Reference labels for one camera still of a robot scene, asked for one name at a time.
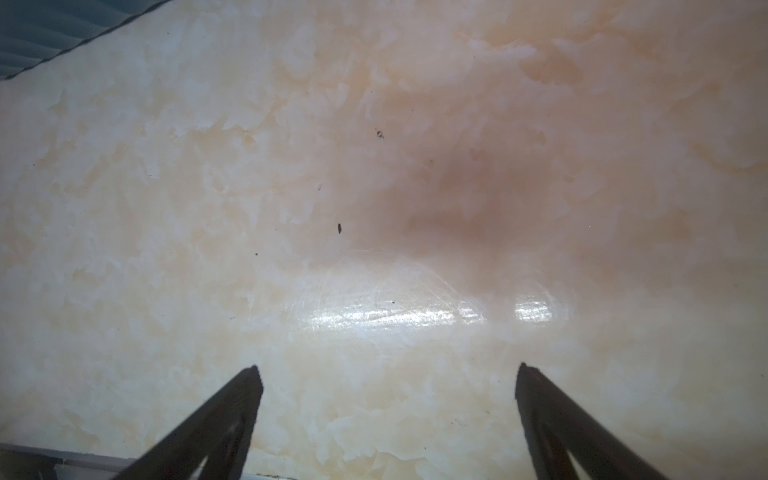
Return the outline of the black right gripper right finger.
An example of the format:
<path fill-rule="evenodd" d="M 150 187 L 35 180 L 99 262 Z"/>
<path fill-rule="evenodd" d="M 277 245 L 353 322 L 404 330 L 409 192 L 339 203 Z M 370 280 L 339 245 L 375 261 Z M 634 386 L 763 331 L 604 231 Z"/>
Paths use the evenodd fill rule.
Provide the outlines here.
<path fill-rule="evenodd" d="M 591 479 L 664 477 L 539 369 L 520 365 L 515 399 L 539 479 L 576 479 L 575 462 Z"/>

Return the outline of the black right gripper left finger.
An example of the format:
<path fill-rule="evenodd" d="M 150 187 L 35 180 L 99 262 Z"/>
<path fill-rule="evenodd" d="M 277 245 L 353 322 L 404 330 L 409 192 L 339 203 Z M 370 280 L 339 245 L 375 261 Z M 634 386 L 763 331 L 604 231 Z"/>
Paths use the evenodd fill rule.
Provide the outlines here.
<path fill-rule="evenodd" d="M 264 387 L 253 365 L 239 372 L 119 479 L 239 479 Z"/>

